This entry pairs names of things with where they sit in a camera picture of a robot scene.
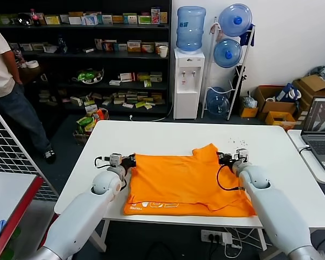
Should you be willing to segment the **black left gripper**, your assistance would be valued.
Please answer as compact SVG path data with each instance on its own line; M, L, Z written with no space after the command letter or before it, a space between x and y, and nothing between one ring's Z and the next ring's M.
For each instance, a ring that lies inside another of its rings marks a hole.
M135 154L131 154L127 157L124 157L121 161L121 166L126 170L130 168L135 168L136 167Z

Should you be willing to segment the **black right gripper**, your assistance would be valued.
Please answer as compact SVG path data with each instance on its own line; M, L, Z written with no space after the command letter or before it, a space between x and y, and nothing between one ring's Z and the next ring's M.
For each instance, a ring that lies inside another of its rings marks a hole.
M234 162L233 155L230 153L219 153L218 162L220 165L233 165Z

